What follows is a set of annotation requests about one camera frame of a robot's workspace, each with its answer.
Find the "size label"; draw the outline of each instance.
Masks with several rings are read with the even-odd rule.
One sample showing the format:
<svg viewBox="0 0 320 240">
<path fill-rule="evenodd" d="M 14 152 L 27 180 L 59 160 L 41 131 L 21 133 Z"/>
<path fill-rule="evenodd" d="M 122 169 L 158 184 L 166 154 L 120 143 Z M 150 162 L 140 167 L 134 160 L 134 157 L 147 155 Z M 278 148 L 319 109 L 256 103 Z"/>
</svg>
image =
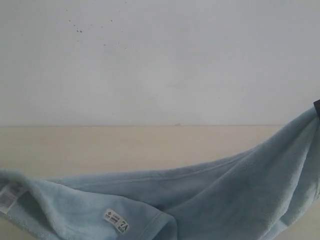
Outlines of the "size label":
<svg viewBox="0 0 320 240">
<path fill-rule="evenodd" d="M 129 230 L 129 224 L 112 209 L 107 209 L 104 216 L 104 220 L 111 223 L 120 233 L 125 234 Z"/>
<path fill-rule="evenodd" d="M 13 181 L 8 183 L 0 191 L 0 212 L 7 214 L 18 198 L 20 198 L 26 191 L 27 189 L 18 182 Z"/>
</svg>

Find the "beige wall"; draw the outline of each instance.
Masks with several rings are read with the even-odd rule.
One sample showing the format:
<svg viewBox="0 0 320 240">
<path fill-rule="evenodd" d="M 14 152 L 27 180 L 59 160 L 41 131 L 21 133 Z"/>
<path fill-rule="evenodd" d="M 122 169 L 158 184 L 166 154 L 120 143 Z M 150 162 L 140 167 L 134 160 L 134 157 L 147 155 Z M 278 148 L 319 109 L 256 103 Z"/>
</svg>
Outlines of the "beige wall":
<svg viewBox="0 0 320 240">
<path fill-rule="evenodd" d="M 244 151 L 279 126 L 0 128 L 0 166 L 33 177 L 174 168 Z M 320 202 L 277 240 L 318 240 Z M 0 220 L 2 239 L 32 240 Z"/>
</svg>

